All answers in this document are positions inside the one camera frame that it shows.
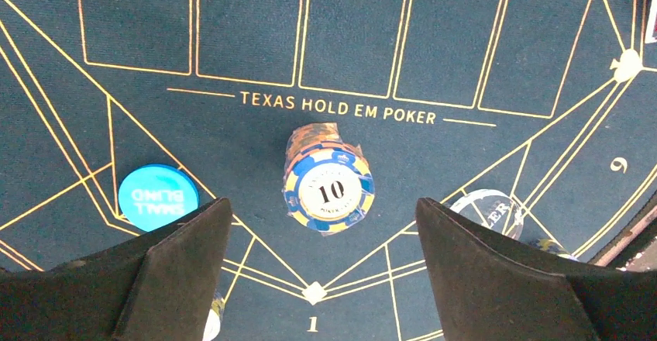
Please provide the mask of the blue yellow chip stack bottom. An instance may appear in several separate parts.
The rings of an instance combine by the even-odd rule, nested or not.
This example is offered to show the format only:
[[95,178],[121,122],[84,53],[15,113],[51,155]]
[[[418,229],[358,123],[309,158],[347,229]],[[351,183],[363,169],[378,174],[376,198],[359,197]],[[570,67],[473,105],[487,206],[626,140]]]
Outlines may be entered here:
[[575,256],[573,256],[562,245],[553,239],[533,239],[528,243],[528,245],[561,258],[578,261]]

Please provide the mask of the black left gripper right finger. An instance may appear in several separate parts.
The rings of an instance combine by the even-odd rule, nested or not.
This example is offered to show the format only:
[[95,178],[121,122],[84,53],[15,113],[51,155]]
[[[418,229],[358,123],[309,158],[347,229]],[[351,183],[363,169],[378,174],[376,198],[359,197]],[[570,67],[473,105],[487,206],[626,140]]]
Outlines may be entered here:
[[656,274],[558,257],[430,198],[415,221],[447,340],[654,340]]

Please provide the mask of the pink card deck box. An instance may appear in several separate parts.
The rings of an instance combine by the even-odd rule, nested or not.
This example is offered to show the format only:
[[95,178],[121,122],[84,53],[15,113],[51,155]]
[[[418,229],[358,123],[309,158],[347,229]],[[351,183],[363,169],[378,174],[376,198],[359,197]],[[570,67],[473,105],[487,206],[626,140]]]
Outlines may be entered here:
[[644,43],[656,42],[656,0],[650,0]]

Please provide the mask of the blue yellow chip stack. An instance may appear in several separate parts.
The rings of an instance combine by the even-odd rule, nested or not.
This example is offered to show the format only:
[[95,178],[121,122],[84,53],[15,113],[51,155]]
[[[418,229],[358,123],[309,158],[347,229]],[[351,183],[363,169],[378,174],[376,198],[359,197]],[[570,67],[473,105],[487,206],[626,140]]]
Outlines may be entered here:
[[203,341],[214,340],[221,331],[222,317],[225,310],[225,299],[220,292],[216,291],[212,299],[205,325]]
[[533,239],[528,243],[528,245],[561,258],[578,261],[575,256],[573,256],[562,245],[553,239]]
[[375,184],[361,147],[344,142],[335,122],[317,122],[289,137],[282,192],[291,218],[330,236],[365,219]]

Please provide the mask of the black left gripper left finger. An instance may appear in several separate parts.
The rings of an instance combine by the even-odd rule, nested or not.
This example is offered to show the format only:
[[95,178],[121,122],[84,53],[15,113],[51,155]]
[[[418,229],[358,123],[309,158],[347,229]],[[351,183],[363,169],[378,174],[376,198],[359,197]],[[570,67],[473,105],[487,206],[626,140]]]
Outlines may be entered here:
[[1,275],[3,340],[200,340],[232,223],[219,198],[46,271]]

